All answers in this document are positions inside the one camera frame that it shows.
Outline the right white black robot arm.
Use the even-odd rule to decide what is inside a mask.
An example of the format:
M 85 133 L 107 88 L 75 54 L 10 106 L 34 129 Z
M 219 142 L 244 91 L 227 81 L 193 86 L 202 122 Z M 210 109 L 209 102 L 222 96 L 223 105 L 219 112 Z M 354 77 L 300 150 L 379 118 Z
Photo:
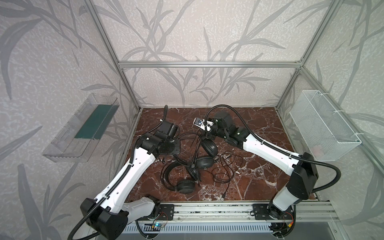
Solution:
M 292 205 L 307 200 L 318 180 L 316 165 L 311 155 L 299 155 L 280 148 L 252 133 L 248 127 L 237 127 L 228 112 L 220 111 L 209 120 L 194 120 L 194 125 L 208 137 L 219 137 L 233 147 L 257 155 L 288 175 L 289 181 L 270 200 L 266 214 L 277 220 Z

